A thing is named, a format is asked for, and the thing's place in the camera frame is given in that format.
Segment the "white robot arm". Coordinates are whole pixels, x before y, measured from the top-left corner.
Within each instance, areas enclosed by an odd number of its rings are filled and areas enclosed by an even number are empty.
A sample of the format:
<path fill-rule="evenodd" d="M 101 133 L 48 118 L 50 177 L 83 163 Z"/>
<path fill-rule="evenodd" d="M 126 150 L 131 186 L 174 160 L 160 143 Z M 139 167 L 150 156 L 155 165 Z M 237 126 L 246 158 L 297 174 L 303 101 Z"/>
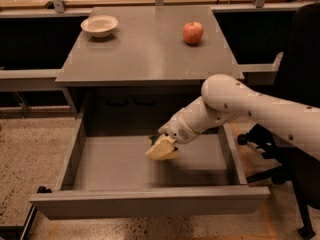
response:
<path fill-rule="evenodd" d="M 159 137 L 147 155 L 153 160 L 173 159 L 178 156 L 178 144 L 188 144 L 206 130 L 239 116 L 320 159 L 319 108 L 256 92 L 224 74 L 205 80 L 201 95 L 159 128 Z"/>

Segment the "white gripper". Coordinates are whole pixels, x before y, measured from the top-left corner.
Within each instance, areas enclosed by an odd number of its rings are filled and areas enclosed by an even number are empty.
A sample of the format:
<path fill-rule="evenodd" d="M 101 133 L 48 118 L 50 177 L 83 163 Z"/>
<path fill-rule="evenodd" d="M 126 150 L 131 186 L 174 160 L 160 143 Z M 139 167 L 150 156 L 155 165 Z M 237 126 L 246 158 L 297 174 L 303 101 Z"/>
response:
<path fill-rule="evenodd" d="M 146 155 L 153 160 L 170 160 L 177 158 L 180 153 L 175 147 L 178 144 L 188 144 L 199 137 L 187 124 L 183 115 L 184 110 L 179 110 L 168 122 L 158 129 L 159 139 L 146 152 Z"/>

